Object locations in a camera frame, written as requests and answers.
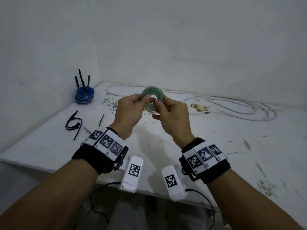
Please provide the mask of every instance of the white device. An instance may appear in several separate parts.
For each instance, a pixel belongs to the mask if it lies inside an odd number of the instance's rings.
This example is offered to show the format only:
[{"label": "white device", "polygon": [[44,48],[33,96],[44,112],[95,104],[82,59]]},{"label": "white device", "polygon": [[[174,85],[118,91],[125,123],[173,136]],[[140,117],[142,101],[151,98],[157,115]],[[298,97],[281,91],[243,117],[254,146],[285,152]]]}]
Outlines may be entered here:
[{"label": "white device", "polygon": [[128,160],[123,161],[123,165],[119,169],[124,170],[125,174],[119,187],[120,190],[131,193],[136,192],[143,169],[143,163],[144,160],[138,156],[132,156]]},{"label": "white device", "polygon": [[162,175],[164,178],[165,185],[171,200],[180,201],[184,200],[188,193],[186,190],[186,185],[180,176],[178,165],[169,165],[162,169]]}]

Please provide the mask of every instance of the white table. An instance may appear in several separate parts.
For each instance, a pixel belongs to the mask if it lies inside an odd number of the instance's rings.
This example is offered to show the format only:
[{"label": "white table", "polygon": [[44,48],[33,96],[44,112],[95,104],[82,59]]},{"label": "white table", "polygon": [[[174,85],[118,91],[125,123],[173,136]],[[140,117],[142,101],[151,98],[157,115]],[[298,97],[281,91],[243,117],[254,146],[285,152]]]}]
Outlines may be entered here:
[{"label": "white table", "polygon": [[[95,88],[91,104],[71,104],[61,113],[27,135],[0,155],[0,160],[39,170],[54,172],[67,163],[89,133],[82,127],[76,140],[75,131],[67,131],[65,123],[76,111],[76,117],[93,132],[98,128],[103,114],[102,126],[114,119],[116,102],[120,98],[107,94],[112,83],[104,82]],[[113,86],[110,92],[131,95],[142,88]],[[184,100],[191,95],[166,93],[172,99]],[[201,100],[210,110],[220,107]],[[263,113],[257,111],[256,117]],[[268,198],[286,210],[301,226],[307,227],[307,113],[297,108],[278,112],[277,119],[266,122],[240,120],[222,114],[209,113],[190,115],[195,136],[210,140],[229,157],[232,169],[260,190]],[[170,164],[179,164],[179,147],[167,135],[161,123],[144,111],[141,121],[127,139],[130,155],[144,159],[144,169],[138,184],[138,192],[157,197],[167,197],[161,169]],[[123,172],[113,171],[98,177],[98,183],[121,181]],[[202,181],[191,182],[185,178],[189,188],[203,192],[218,210],[212,195]],[[186,201],[194,205],[208,203],[197,193],[191,193]]]}]

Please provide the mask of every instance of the white cable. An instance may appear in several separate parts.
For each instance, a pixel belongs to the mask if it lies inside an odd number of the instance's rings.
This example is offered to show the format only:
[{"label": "white cable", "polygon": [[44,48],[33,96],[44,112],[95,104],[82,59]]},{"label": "white cable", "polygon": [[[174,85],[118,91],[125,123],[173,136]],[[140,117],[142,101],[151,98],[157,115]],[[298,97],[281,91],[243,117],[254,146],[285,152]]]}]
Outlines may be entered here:
[{"label": "white cable", "polygon": [[[126,95],[115,94],[115,93],[112,93],[112,92],[109,91],[109,88],[112,87],[112,86],[115,86],[115,85],[118,85],[118,86],[128,86],[128,87],[143,87],[143,88],[147,87],[147,86],[143,86],[143,85],[127,85],[127,84],[123,84],[123,83],[115,83],[115,84],[112,84],[109,87],[107,87],[106,91],[108,93],[110,93],[110,94],[112,94],[114,96],[121,96],[121,97],[125,97]],[[261,105],[263,105],[265,107],[265,108],[263,108],[260,104],[257,104],[257,103],[251,102],[251,101],[247,101],[247,100],[243,100],[243,99],[236,99],[236,98],[222,97],[222,96],[214,96],[214,95],[208,95],[208,94],[199,94],[199,93],[197,93],[195,91],[193,91],[193,92],[182,92],[182,91],[175,91],[175,90],[169,90],[169,89],[162,89],[162,90],[164,92],[168,92],[168,93],[192,94],[193,97],[189,97],[189,98],[186,98],[185,100],[183,100],[183,102],[185,102],[187,100],[193,99],[193,104],[189,108],[189,114],[190,115],[202,114],[202,113],[210,112],[210,113],[220,113],[220,114],[232,116],[232,117],[239,118],[239,119],[250,120],[250,121],[270,121],[270,120],[273,120],[273,119],[275,119],[277,117],[276,111],[278,111],[278,110],[285,110],[286,109],[286,108],[272,109],[269,106],[261,103]],[[200,111],[200,112],[197,112],[197,113],[191,113],[191,110],[194,108],[195,101],[196,101],[197,97],[201,98],[201,99],[204,99],[206,101],[209,101],[211,103],[214,103],[214,104],[216,104],[216,105],[218,105],[218,106],[220,106],[222,108],[225,108],[225,109],[227,109],[229,111],[232,111],[232,112],[238,113],[238,114],[252,115],[252,114],[254,114],[256,112],[257,109],[258,110],[262,110],[266,114],[266,117],[261,119],[261,120],[255,120],[255,119],[249,119],[249,118],[244,118],[244,117],[240,117],[240,116],[235,116],[235,115],[232,115],[230,113],[227,113],[227,112],[221,111],[221,110],[213,110],[213,111],[206,110],[206,111]],[[227,101],[227,102],[231,102],[231,103],[234,103],[234,104],[237,104],[237,105],[249,107],[249,108],[252,108],[252,111],[251,112],[240,112],[240,111],[228,108],[228,107],[226,107],[226,106],[224,106],[222,104],[219,104],[217,102],[214,102],[213,100]],[[269,111],[273,112],[273,114],[274,114],[274,116],[272,118],[269,118],[269,116],[270,116]]]}]

